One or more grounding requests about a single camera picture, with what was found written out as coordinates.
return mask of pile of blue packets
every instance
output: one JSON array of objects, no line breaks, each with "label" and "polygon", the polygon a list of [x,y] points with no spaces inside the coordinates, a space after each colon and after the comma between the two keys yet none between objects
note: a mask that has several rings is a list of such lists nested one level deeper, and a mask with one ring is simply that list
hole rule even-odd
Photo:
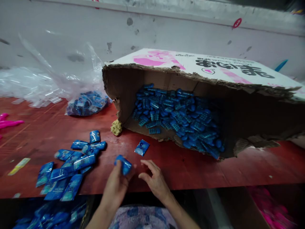
[{"label": "pile of blue packets", "polygon": [[39,171],[36,187],[44,184],[40,192],[45,200],[74,200],[82,182],[83,176],[93,168],[99,152],[105,149],[107,143],[100,142],[98,130],[90,132],[90,142],[75,140],[71,149],[58,150],[54,157],[65,161],[61,168],[53,169],[54,162],[43,165]]},{"label": "pile of blue packets", "polygon": [[145,125],[149,134],[160,134],[159,126],[174,130],[185,148],[209,153],[215,159],[225,150],[219,101],[196,97],[181,89],[157,89],[154,84],[144,85],[136,96],[132,118],[140,126]]},{"label": "pile of blue packets", "polygon": [[31,198],[20,208],[19,219],[13,229],[79,229],[86,212],[86,202],[86,196],[70,203]]},{"label": "pile of blue packets", "polygon": [[111,102],[101,92],[88,91],[80,93],[80,97],[68,103],[66,115],[89,116],[101,111]]}]

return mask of wooden table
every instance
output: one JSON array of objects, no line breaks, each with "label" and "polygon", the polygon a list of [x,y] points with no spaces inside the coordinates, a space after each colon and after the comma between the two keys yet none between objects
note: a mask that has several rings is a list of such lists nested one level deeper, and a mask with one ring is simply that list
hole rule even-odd
[{"label": "wooden table", "polygon": [[[149,191],[137,175],[146,168],[141,159],[153,160],[162,170],[172,190],[233,187],[245,185],[291,184],[305,182],[305,151],[291,142],[280,142],[281,147],[261,151],[247,149],[238,158],[216,162],[212,157],[178,147],[174,142],[158,142],[148,136],[124,129],[119,137],[110,132],[116,120],[116,109],[111,105],[89,117],[64,115],[66,101],[45,108],[30,108],[28,103],[11,104],[14,98],[0,98],[0,114],[9,113],[8,120],[24,120],[16,127],[0,130],[0,198],[37,197],[42,187],[35,188],[41,166],[54,161],[58,149],[69,149],[76,139],[89,141],[89,132],[100,131],[108,146],[97,159],[95,168],[83,179],[80,194],[103,193],[113,162],[118,154],[137,164],[136,176],[130,192]],[[134,153],[141,139],[150,143],[145,156]],[[31,160],[15,175],[8,173],[23,159]]]}]

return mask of yellow foam piece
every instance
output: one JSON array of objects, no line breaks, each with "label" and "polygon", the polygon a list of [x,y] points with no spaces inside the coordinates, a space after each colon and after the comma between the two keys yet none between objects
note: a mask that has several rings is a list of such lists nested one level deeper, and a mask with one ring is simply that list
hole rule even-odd
[{"label": "yellow foam piece", "polygon": [[117,119],[112,123],[110,130],[114,135],[118,136],[122,132],[122,123]]}]

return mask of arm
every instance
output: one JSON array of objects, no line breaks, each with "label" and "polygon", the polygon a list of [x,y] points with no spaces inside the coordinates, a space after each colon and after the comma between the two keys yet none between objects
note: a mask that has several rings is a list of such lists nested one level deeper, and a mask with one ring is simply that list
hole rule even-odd
[{"label": "arm", "polygon": [[152,177],[147,173],[139,174],[139,178],[143,179],[150,187],[152,193],[162,202],[162,204],[169,210],[172,217],[175,219],[180,229],[196,228],[199,226],[192,220],[186,211],[177,202],[171,191],[169,190],[161,169],[152,161],[141,160],[141,163],[148,166],[152,172]]},{"label": "arm", "polygon": [[117,165],[113,168],[108,178],[101,203],[86,229],[106,229],[110,226],[124,199],[129,181],[135,173],[134,169],[132,169],[127,176],[123,176],[121,165],[121,161],[117,161]]}]

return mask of yellow label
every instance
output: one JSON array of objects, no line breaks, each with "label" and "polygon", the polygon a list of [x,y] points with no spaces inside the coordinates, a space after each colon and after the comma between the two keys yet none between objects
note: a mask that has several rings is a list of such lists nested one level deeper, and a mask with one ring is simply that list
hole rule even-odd
[{"label": "yellow label", "polygon": [[28,162],[30,161],[30,158],[24,158],[22,159],[16,166],[15,168],[13,168],[13,170],[8,174],[8,176],[12,176],[14,174],[16,174],[19,169],[21,169],[22,167],[24,167]]}]

